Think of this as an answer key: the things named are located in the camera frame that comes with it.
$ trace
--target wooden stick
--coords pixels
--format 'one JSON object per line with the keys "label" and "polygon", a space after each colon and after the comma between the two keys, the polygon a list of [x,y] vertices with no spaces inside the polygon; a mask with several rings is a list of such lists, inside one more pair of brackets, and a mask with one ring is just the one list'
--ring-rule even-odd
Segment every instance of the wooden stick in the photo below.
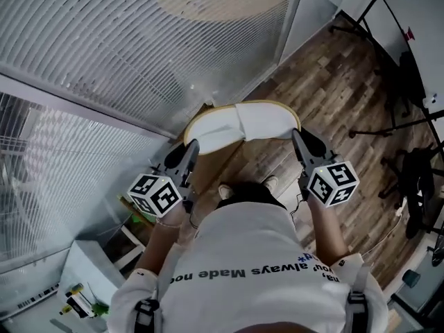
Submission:
{"label": "wooden stick", "polygon": [[127,201],[126,198],[124,198],[122,195],[120,195],[118,197],[119,197],[119,201],[123,204],[123,206],[125,206],[127,209],[129,209],[141,222],[144,223],[144,225],[146,225],[146,227],[148,227],[148,230],[151,234],[151,231],[154,228],[154,224],[151,223],[150,221],[148,221],[145,218],[145,216],[143,214],[141,214],[138,209],[135,208],[133,203]]}

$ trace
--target white box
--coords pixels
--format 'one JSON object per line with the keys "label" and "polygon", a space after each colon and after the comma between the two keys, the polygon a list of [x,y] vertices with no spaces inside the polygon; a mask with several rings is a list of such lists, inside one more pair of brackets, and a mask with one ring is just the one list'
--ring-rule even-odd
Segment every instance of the white box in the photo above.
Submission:
{"label": "white box", "polygon": [[326,207],[350,199],[359,184],[358,176],[350,162],[318,166],[313,170],[308,190]]}
{"label": "white box", "polygon": [[130,186],[128,195],[140,211],[160,219],[182,201],[170,177],[153,174],[139,174]]}

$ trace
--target white t-shirt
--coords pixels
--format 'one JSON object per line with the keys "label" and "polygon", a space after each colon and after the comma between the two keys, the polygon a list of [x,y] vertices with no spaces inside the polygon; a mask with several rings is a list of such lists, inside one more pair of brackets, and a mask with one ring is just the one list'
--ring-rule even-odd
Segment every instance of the white t-shirt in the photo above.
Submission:
{"label": "white t-shirt", "polygon": [[[315,332],[341,332],[345,302],[361,255],[324,265],[296,239],[287,211],[237,203],[212,212],[178,260],[160,301],[166,333],[233,333],[294,322]],[[137,269],[112,299],[110,333],[134,330],[134,307],[156,291],[157,277]],[[364,291],[371,332],[384,332],[388,309],[371,275]]]}

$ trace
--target red object on whiteboard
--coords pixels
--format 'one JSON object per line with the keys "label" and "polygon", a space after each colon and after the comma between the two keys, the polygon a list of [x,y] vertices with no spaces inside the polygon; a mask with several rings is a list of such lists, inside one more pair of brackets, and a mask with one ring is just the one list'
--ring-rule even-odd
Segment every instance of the red object on whiteboard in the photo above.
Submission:
{"label": "red object on whiteboard", "polygon": [[410,27],[409,27],[409,29],[407,30],[406,33],[404,32],[404,38],[405,38],[406,41],[414,40],[415,39],[415,36],[413,35],[413,32],[411,32]]}

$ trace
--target skin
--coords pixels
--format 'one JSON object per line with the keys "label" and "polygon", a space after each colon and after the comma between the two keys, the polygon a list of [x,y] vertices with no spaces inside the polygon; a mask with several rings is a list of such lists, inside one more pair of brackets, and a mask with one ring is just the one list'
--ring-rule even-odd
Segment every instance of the skin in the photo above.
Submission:
{"label": "skin", "polygon": [[[350,254],[341,233],[338,218],[334,210],[324,208],[313,196],[307,200],[313,218],[316,240],[316,255],[324,264],[331,266],[343,257]],[[171,247],[178,240],[179,226],[186,217],[182,204],[176,205],[161,221],[170,228],[156,224],[144,254],[136,264],[136,268],[143,268],[159,275]],[[305,333],[312,332],[296,323],[277,322],[266,325],[254,325],[243,328],[235,333]]]}

